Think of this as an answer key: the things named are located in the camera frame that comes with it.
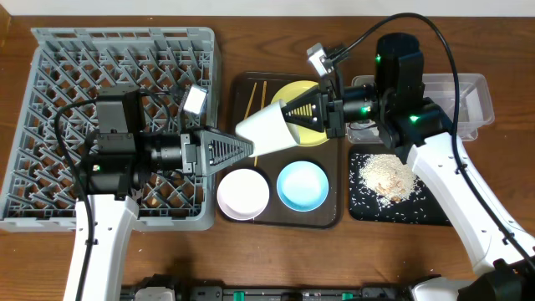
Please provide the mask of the white plastic cup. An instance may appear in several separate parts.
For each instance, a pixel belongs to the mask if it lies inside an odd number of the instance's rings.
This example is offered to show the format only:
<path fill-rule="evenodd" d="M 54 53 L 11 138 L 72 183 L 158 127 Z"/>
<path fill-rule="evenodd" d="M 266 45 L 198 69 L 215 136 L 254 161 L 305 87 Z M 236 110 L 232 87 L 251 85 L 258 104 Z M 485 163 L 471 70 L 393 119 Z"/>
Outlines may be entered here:
<path fill-rule="evenodd" d="M 283 100 L 278 100 L 236 125 L 236 135 L 253 143 L 250 157 L 299 145 L 298 127 L 287 123 L 283 118 L 282 109 L 285 106 Z"/>

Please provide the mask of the wooden chopstick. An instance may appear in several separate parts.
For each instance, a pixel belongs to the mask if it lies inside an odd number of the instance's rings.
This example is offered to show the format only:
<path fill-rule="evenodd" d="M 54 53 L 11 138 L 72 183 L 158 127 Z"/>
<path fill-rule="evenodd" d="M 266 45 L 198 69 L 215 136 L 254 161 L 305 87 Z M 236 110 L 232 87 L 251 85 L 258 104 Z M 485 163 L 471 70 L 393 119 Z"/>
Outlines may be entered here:
<path fill-rule="evenodd" d="M 248 102 L 247 102 L 247 108 L 246 108 L 243 120 L 246 120 L 247 117 L 250 114 L 250 110 L 251 110 L 251 107 L 252 107 L 252 102 L 254 100 L 254 96 L 255 96 L 255 93 L 256 93 L 256 88 L 257 88 L 257 82 L 255 82 L 253 84 L 252 91 L 251 91 L 251 94 L 250 94 Z"/>
<path fill-rule="evenodd" d="M 261 106 L 260 106 L 260 110 L 262 110 L 264 108 L 264 105 L 265 105 L 265 99 L 266 99 L 266 92 L 267 92 L 267 81 L 263 81 L 263 85 L 262 85 L 262 98 L 261 98 Z M 254 162 L 253 162 L 253 166 L 254 167 L 257 167 L 257 159 L 258 157 L 255 156 L 254 157 Z"/>

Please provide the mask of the light blue bowl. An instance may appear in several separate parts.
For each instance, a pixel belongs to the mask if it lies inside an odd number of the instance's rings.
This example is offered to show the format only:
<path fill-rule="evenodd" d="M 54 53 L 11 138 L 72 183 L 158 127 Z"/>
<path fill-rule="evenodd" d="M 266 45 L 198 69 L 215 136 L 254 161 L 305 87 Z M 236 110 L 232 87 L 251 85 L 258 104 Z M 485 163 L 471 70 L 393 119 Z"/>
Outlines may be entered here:
<path fill-rule="evenodd" d="M 296 212 L 319 208 L 329 194 L 326 172 L 311 161 L 295 161 L 285 166 L 276 182 L 281 202 Z"/>

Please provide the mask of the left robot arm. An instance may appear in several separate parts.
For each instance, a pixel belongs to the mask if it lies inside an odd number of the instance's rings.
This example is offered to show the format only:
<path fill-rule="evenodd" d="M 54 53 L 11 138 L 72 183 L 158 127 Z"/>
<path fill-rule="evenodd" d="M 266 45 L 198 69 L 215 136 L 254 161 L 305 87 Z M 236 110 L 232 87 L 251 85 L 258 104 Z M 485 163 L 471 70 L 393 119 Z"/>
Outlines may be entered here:
<path fill-rule="evenodd" d="M 211 176 L 253 153 L 251 142 L 211 127 L 145 131 L 145 97 L 162 101 L 135 86 L 103 88 L 90 100 L 99 128 L 87 136 L 81 162 L 64 154 L 78 191 L 66 300 L 119 299 L 128 241 L 153 174 Z"/>

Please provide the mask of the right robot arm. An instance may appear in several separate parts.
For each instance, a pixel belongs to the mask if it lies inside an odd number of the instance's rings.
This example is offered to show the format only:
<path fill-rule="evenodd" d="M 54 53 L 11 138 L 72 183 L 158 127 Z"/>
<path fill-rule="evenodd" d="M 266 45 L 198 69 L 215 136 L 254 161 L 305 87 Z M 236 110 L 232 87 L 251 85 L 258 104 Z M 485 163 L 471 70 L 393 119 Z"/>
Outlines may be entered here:
<path fill-rule="evenodd" d="M 346 48 L 308 50 L 321 78 L 283 108 L 292 124 L 340 137 L 344 124 L 372 120 L 380 139 L 427 186 L 469 255 L 476 280 L 440 276 L 410 285 L 412 300 L 531 300 L 534 239 L 507 212 L 469 159 L 455 121 L 424 94 L 424 57 L 417 38 L 378 40 L 371 84 L 344 87 L 337 68 Z"/>

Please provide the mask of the clear plastic waste bin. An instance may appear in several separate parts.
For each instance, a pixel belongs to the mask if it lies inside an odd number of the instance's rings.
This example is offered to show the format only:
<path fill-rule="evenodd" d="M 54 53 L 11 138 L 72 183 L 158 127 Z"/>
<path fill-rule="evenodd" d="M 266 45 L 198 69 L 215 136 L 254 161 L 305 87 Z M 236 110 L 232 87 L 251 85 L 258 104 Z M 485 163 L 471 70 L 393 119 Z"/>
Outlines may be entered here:
<path fill-rule="evenodd" d="M 458 74 L 459 120 L 457 134 L 464 141 L 478 137 L 478 130 L 494 122 L 492 98 L 482 74 Z M 424 96 L 431 98 L 453 119 L 455 90 L 451 74 L 423 74 Z M 352 144 L 380 144 L 379 132 L 371 128 L 373 121 L 346 125 L 346 136 Z"/>

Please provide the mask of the yellow round plate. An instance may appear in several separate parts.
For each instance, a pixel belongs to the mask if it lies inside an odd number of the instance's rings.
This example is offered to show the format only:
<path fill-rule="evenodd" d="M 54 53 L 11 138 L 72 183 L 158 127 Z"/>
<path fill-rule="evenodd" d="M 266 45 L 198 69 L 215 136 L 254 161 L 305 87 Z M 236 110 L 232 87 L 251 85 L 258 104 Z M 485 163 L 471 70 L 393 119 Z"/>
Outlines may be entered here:
<path fill-rule="evenodd" d="M 290 84 L 286 84 L 273 96 L 271 103 L 275 103 L 279 100 L 283 100 L 285 103 L 288 103 L 306 90 L 317 85 L 317 82 L 310 80 L 299 80 Z M 324 132 L 320 133 L 300 125 L 297 126 L 297 129 L 300 138 L 299 145 L 302 147 L 321 145 L 328 140 L 327 135 Z"/>

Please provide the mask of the pink round bowl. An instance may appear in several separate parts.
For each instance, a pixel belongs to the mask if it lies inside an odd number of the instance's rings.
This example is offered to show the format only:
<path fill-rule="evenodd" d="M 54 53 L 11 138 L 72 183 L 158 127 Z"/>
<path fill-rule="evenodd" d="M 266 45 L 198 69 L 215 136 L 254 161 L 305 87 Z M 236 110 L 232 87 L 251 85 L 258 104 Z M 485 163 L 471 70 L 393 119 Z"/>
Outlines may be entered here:
<path fill-rule="evenodd" d="M 246 221 L 260 215 L 267 207 L 270 190 L 266 179 L 252 169 L 231 171 L 217 188 L 217 203 L 231 219 Z"/>

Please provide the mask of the dark brown serving tray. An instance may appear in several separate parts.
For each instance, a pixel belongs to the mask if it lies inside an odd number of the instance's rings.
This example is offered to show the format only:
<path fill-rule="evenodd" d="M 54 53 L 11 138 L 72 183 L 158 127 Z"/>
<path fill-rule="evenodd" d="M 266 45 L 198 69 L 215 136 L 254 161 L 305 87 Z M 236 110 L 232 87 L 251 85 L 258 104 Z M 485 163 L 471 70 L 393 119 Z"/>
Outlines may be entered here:
<path fill-rule="evenodd" d="M 229 113 L 227 125 L 230 130 L 243 120 L 247 102 L 253 84 L 257 82 L 256 93 L 250 114 L 258 111 L 261 105 L 263 81 L 267 81 L 265 102 L 272 101 L 273 96 L 286 84 L 298 80 L 311 80 L 308 75 L 277 74 L 267 72 L 244 72 L 232 81 L 229 96 Z M 341 139 L 327 140 L 321 145 L 312 147 L 297 146 L 273 154 L 261 156 L 257 167 L 253 159 L 248 158 L 227 168 L 227 171 L 250 168 L 262 174 L 270 188 L 267 207 L 257 217 L 250 219 L 251 224 L 279 227 L 302 227 L 312 229 L 328 229 L 334 227 L 343 216 L 344 210 L 344 168 L 342 167 L 344 143 Z M 329 179 L 329 194 L 326 201 L 311 212 L 296 212 L 286 207 L 278 197 L 276 181 L 280 171 L 295 161 L 311 161 L 320 166 Z"/>

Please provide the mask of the grey plastic dish rack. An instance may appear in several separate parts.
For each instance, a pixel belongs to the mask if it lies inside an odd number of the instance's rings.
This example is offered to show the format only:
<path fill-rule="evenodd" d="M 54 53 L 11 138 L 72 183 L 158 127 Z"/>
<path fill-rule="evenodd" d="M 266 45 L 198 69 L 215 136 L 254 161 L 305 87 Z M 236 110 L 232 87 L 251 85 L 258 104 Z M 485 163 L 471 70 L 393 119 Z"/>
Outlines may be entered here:
<path fill-rule="evenodd" d="M 5 156 L 1 227 L 8 232 L 68 232 L 76 197 L 70 169 L 58 147 L 54 116 L 68 104 L 61 129 L 74 161 L 86 135 L 97 128 L 89 100 L 99 89 L 134 84 L 158 94 L 145 101 L 148 130 L 180 132 L 217 124 L 221 53 L 210 28 L 34 28 L 38 42 L 18 126 Z M 208 90 L 199 115 L 183 110 L 196 84 Z"/>

